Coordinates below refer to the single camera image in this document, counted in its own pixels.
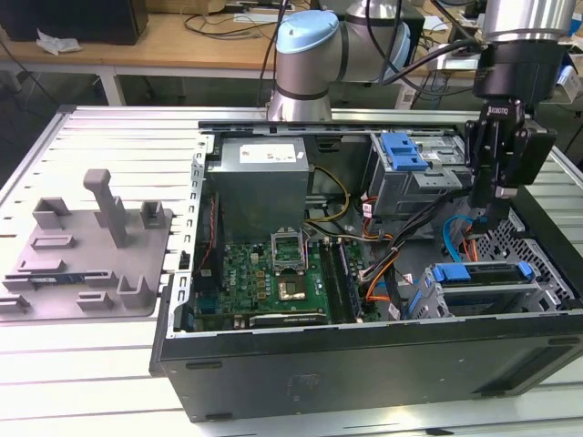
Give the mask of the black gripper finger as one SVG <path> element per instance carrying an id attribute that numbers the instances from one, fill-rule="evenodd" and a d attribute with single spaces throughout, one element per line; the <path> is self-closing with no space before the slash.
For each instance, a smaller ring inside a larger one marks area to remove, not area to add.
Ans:
<path id="1" fill-rule="evenodd" d="M 508 138 L 496 137 L 489 164 L 490 188 L 486 202 L 486 230 L 494 230 L 507 216 L 508 200 L 517 188 L 529 181 L 527 141 L 529 133 L 520 128 Z"/>
<path id="2" fill-rule="evenodd" d="M 469 205 L 486 208 L 490 198 L 489 152 L 483 149 L 484 126 L 479 120 L 465 122 L 465 166 L 472 176 Z"/>

